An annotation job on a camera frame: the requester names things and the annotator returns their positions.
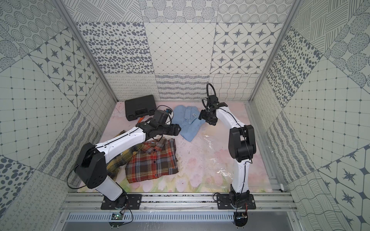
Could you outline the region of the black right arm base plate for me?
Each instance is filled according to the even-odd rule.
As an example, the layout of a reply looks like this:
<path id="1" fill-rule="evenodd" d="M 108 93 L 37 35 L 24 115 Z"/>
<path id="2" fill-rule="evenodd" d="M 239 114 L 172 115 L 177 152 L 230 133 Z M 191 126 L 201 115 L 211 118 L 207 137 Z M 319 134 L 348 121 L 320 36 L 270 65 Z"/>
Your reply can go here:
<path id="1" fill-rule="evenodd" d="M 217 203 L 219 210 L 257 208 L 254 196 L 248 192 L 237 194 L 236 196 L 232 193 L 215 193 L 213 199 Z"/>

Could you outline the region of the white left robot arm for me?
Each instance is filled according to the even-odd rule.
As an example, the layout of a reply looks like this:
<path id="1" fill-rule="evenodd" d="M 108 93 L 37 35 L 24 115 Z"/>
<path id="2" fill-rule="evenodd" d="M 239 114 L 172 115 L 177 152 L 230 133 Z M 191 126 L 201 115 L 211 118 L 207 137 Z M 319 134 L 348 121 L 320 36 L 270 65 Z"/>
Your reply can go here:
<path id="1" fill-rule="evenodd" d="M 123 151 L 158 135 L 177 136 L 181 131 L 178 124 L 157 123 L 153 118 L 136 124 L 128 132 L 108 141 L 83 145 L 74 173 L 89 189 L 95 189 L 108 200 L 115 202 L 126 192 L 108 175 L 107 164 Z"/>

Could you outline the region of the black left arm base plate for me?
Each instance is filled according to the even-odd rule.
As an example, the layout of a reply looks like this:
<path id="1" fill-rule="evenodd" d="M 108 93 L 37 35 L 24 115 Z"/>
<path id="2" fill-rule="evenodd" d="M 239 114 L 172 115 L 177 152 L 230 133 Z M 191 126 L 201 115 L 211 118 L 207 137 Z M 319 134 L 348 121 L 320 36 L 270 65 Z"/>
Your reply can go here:
<path id="1" fill-rule="evenodd" d="M 123 194 L 115 201 L 104 196 L 101 210 L 122 210 L 125 208 L 130 210 L 139 210 L 142 196 L 142 194 Z"/>

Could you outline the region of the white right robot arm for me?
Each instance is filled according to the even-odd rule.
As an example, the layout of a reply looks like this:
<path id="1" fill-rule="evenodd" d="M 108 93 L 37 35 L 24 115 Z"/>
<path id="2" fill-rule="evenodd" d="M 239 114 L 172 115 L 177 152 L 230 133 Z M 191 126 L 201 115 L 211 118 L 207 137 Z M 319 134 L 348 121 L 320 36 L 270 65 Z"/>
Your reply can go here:
<path id="1" fill-rule="evenodd" d="M 215 126 L 221 121 L 229 129 L 228 150 L 234 163 L 234 176 L 230 187 L 230 197 L 236 202 L 249 199 L 249 168 L 256 153 L 255 132 L 252 125 L 246 125 L 232 114 L 228 107 L 201 110 L 200 120 Z"/>

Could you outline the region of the light blue shirt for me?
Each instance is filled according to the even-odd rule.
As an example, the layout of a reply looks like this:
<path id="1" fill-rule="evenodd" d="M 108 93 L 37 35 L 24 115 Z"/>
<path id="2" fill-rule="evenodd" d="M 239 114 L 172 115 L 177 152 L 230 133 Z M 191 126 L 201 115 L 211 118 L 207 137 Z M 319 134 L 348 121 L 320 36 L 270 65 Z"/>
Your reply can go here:
<path id="1" fill-rule="evenodd" d="M 192 142 L 201 126 L 205 124 L 205 120 L 199 119 L 200 111 L 195 106 L 179 105 L 173 112 L 172 122 L 180 126 L 180 135 L 188 142 Z"/>

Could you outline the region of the clear plastic vacuum bag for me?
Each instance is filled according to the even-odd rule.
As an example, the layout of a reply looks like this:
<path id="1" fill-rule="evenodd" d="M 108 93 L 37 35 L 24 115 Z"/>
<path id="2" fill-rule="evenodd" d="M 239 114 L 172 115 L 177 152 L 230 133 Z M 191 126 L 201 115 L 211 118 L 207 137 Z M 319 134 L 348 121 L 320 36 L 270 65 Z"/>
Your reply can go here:
<path id="1" fill-rule="evenodd" d="M 246 107 L 243 102 L 226 102 L 230 111 L 243 123 L 251 124 Z M 196 102 L 172 102 L 174 109 L 178 105 L 195 106 L 200 111 L 202 103 Z M 176 138 L 179 172 L 175 174 L 176 180 L 204 181 L 206 179 L 217 180 L 224 177 L 230 182 L 233 178 L 235 159 L 231 158 L 228 150 L 229 129 L 218 121 L 216 126 L 203 124 L 191 142 L 181 135 Z M 262 156 L 257 148 L 253 156 L 253 164 L 249 167 L 249 184 L 259 184 L 267 176 Z"/>

